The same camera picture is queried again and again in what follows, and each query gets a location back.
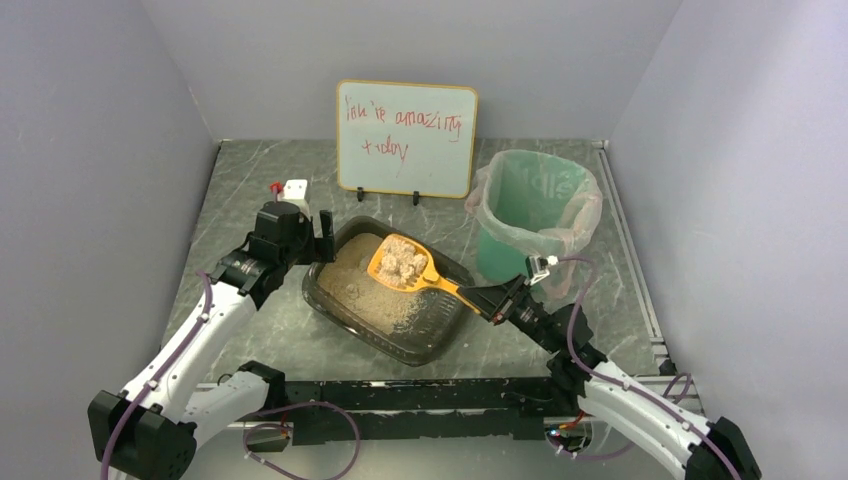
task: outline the gray marble surface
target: gray marble surface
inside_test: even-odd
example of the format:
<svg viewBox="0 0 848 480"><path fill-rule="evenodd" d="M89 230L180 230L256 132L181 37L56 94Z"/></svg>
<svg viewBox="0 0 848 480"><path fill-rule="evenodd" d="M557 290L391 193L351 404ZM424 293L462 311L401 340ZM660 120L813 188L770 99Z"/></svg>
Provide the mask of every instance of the gray marble surface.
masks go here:
<svg viewBox="0 0 848 480"><path fill-rule="evenodd" d="M593 147L584 140L478 140L474 168L486 165L501 150L521 148L574 160L587 167L599 184L602 171ZM369 215L423 239L475 271L479 226L464 210L464 200L356 195L336 183L334 141L227 141L215 165L182 283L164 341L191 312L200 297L198 269L212 271L219 258L238 246L252 230L255 215L270 198L269 185L292 178L310 180L312 209L333 212L336 228L357 215ZM656 374L637 285L616 227L614 204L605 198L604 212L592 242L583 253L599 266L598 283L587 296L585 311L595 331L594 345L625 371ZM389 380L547 375L550 355L515 327L493 327L469 314L455 341L437 360L409 367L350 335L303 300L306 267L295 267L285 285L262 310L227 342L206 380L258 360L286 372L291 380ZM587 276L575 272L574 285ZM576 287L572 287L574 296Z"/></svg>

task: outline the orange litter scoop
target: orange litter scoop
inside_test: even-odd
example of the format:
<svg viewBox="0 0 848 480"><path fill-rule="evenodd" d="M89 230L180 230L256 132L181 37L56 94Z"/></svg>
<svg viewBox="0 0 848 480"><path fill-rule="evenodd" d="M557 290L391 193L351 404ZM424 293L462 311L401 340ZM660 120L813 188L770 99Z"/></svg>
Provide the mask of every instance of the orange litter scoop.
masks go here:
<svg viewBox="0 0 848 480"><path fill-rule="evenodd" d="M459 285L439 275L430 252L403 235L392 233L383 239L367 271L371 278L392 290L412 293L422 288L437 288L456 297L474 313L480 313L457 293Z"/></svg>

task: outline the litter scoop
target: litter scoop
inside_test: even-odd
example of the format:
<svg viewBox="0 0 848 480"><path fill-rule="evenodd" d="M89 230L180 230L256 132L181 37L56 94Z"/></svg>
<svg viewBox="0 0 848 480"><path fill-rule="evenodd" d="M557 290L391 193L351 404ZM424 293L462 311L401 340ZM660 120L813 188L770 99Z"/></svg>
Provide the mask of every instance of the litter scoop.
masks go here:
<svg viewBox="0 0 848 480"><path fill-rule="evenodd" d="M405 281L392 282L381 276L380 272L383 268L387 268L389 266L391 266L393 270L397 268L396 265L388 265L390 263L388 261L386 264L383 263L386 254L391 254L389 252L391 246L393 244L397 245L397 242L402 242L415 247L416 254L421 254L427 257L427 264L424 266L423 270L419 268L414 271L405 279ZM399 292L413 293L421 290L422 288L437 288L456 297L459 301L473 310L474 313L480 314L480 310L477 307L472 305L457 292L459 285L439 275L438 270L436 270L436 265L433 263L433 255L430 254L430 251L415 240L411 240L403 235L392 233L384 238L383 243L380 244L380 247L377 248L376 252L374 252L374 256L371 257L371 263L368 264L367 271L368 275L381 285Z"/></svg>

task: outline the red handwriting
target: red handwriting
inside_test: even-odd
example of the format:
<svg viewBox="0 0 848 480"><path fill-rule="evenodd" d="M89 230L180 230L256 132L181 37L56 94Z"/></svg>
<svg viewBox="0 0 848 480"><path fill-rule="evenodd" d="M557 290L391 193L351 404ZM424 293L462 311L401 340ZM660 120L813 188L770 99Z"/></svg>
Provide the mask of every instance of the red handwriting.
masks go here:
<svg viewBox="0 0 848 480"><path fill-rule="evenodd" d="M456 138L449 140L450 142L458 142L460 131L462 130L462 115L442 116L439 112L397 112L395 114L395 125L403 125L407 127L419 125L424 128L435 128L437 130L446 130L448 132L456 132Z"/></svg>
<svg viewBox="0 0 848 480"><path fill-rule="evenodd" d="M462 117L462 115L451 115L450 117L445 118L445 121L447 122L447 131L456 131L456 138L448 140L449 142L459 141L459 131L462 129L462 122L459 120L460 117Z"/></svg>
<svg viewBox="0 0 848 480"><path fill-rule="evenodd" d="M393 155L400 158L401 164L406 161L406 152L409 150L409 144L405 143L403 145L400 142L393 142L392 136L389 135L386 137L385 142L380 142L377 144L371 143L368 140L365 140L365 143L362 145L362 149L368 152L369 155L373 152L382 154L382 155Z"/></svg>
<svg viewBox="0 0 848 480"><path fill-rule="evenodd" d="M374 115L377 116L377 120L379 120L380 123L386 123L386 109L378 106L374 103L374 100L371 100L371 105L374 107Z"/></svg>
<svg viewBox="0 0 848 480"><path fill-rule="evenodd" d="M353 102L353 99L345 95L345 106L347 106L348 121L368 116L368 112L365 111L365 107L363 107L360 103L351 102Z"/></svg>

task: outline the scoop handle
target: scoop handle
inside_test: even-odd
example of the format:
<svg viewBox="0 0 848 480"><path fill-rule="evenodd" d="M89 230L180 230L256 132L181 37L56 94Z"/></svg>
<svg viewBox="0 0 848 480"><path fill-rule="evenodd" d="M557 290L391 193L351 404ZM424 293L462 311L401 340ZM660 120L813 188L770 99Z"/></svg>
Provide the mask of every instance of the scoop handle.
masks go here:
<svg viewBox="0 0 848 480"><path fill-rule="evenodd" d="M457 291L459 289L459 285L457 285L456 283L453 283L450 280L448 280L447 278L440 276L439 280L436 281L435 284L433 284L433 287L438 288L439 290L442 290L444 292L447 292L447 293L453 295L460 302L467 305L468 308L470 308L474 313L476 313L477 315L480 315L480 309L478 309L477 307L472 305L471 302L469 302L468 300L465 299L465 297L463 297L462 295L459 294L459 292Z"/></svg>

